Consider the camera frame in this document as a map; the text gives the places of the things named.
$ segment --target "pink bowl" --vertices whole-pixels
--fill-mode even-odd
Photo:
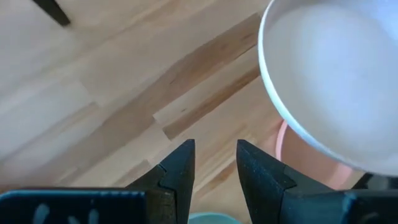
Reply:
[[[275,153],[279,161],[336,190],[353,173],[352,168],[309,146],[285,121],[279,129]]]

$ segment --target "wooden floor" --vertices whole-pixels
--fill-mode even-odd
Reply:
[[[262,84],[267,0],[0,1],[0,185],[123,187],[196,139],[192,212],[249,222],[237,139],[272,154]]]

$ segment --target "black chair leg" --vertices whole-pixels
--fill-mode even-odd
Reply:
[[[67,15],[62,11],[61,7],[55,0],[33,0],[39,7],[41,7],[49,16],[51,16],[61,26],[70,24]]]

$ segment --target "teal object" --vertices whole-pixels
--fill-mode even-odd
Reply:
[[[215,212],[193,213],[189,215],[188,224],[242,224],[229,215]]]

